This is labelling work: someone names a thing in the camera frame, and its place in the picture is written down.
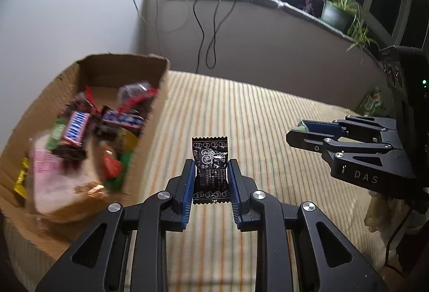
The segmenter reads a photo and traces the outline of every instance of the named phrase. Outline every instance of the green plant pot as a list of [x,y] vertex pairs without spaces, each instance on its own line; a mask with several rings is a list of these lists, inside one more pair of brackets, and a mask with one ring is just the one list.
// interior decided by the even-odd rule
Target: green plant pot
[[323,4],[323,11],[320,20],[329,24],[331,27],[338,29],[340,32],[347,34],[348,29],[353,22],[354,16],[346,11],[340,10],[334,6],[330,1],[325,0]]

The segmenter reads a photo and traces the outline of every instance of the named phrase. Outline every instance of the green packet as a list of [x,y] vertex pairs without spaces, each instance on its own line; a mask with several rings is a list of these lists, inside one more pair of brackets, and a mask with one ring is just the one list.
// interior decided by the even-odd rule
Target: green packet
[[356,113],[362,116],[386,116],[385,105],[381,90],[374,87],[364,97],[359,106],[355,109]]
[[46,150],[54,150],[60,143],[64,129],[67,127],[69,121],[65,118],[58,118],[55,120],[54,127],[51,132],[51,137],[46,143]]

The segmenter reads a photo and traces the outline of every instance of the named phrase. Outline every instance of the cardboard box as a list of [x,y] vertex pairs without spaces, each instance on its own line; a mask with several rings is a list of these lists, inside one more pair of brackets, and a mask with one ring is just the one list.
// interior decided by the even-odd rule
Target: cardboard box
[[167,97],[164,81],[168,69],[169,61],[156,56],[111,53],[90,55],[69,66],[42,91],[18,122],[0,157],[0,208],[8,224],[21,236],[21,242],[35,245],[38,250],[56,260],[93,219],[52,225],[47,233],[42,233],[37,223],[29,219],[25,208],[19,205],[13,193],[29,137],[52,128],[64,104],[85,85],[91,87],[95,103],[100,107],[116,107],[117,89],[125,84],[147,80],[158,89],[158,96],[153,101],[151,113],[140,135],[122,192],[114,197],[114,201],[125,206],[139,202],[147,153]]

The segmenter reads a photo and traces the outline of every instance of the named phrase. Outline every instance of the candy wrapper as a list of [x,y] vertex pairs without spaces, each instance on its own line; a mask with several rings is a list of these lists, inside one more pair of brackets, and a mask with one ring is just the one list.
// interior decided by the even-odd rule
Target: candy wrapper
[[14,192],[17,195],[18,202],[24,205],[25,199],[27,198],[26,180],[28,174],[29,160],[27,157],[22,159],[22,169],[19,171],[18,178],[13,187]]
[[158,91],[148,82],[137,82],[122,86],[117,94],[119,113],[137,114],[146,118],[150,112],[153,98]]
[[99,113],[98,108],[94,104],[91,89],[85,87],[85,91],[79,92],[74,98],[65,105],[63,110],[58,114],[58,118],[70,119],[73,112],[84,112],[91,115]]
[[[67,160],[84,160],[86,158],[85,143],[91,132],[92,117],[89,113],[73,112],[57,146],[51,150],[53,155]],[[53,137],[46,147],[49,150]]]
[[227,183],[228,139],[192,138],[197,176],[194,204],[230,201]]
[[[89,132],[86,130],[90,127],[90,124],[86,123],[91,122],[91,117],[98,114],[99,110],[94,104],[91,89],[86,86],[85,91],[75,95],[58,114],[51,137],[46,143],[46,149],[62,158],[85,159],[86,154],[82,151],[82,147]],[[79,122],[85,122],[85,124],[77,125]]]
[[114,141],[121,128],[132,132],[137,137],[140,135],[144,123],[140,115],[118,113],[107,106],[103,108],[101,115],[95,134],[104,140]]
[[[115,119],[118,116],[127,119],[128,114],[113,115]],[[119,191],[127,173],[132,153],[139,141],[136,134],[140,133],[140,128],[136,129],[134,123],[128,121],[126,124],[133,125],[122,127],[125,123],[118,125],[112,123],[108,118],[100,121],[96,129],[96,134],[101,137],[96,146],[98,158],[98,171],[102,175],[104,185],[110,191]]]

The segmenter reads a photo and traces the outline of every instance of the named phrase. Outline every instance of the striped bed sheet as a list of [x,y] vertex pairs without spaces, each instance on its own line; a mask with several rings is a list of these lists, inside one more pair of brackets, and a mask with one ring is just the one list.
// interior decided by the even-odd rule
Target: striped bed sheet
[[[353,112],[203,75],[171,71],[167,82],[169,95],[143,172],[141,201],[181,174],[185,159],[192,158],[192,137],[227,136],[229,158],[238,160],[242,174],[259,189],[284,203],[316,203],[374,267],[381,267],[383,242],[363,223],[367,191],[332,178],[320,154],[291,148],[285,141],[300,118],[332,121]],[[18,278],[34,290],[52,262],[39,253],[28,254],[36,248],[21,253],[12,228],[5,228],[5,236]],[[192,206],[187,229],[167,233],[170,292],[254,291],[256,244],[256,233],[237,230],[230,204]],[[36,260],[25,263],[26,269],[20,261],[24,254]],[[293,276],[296,282],[295,264]],[[126,289],[129,283],[128,271]]]

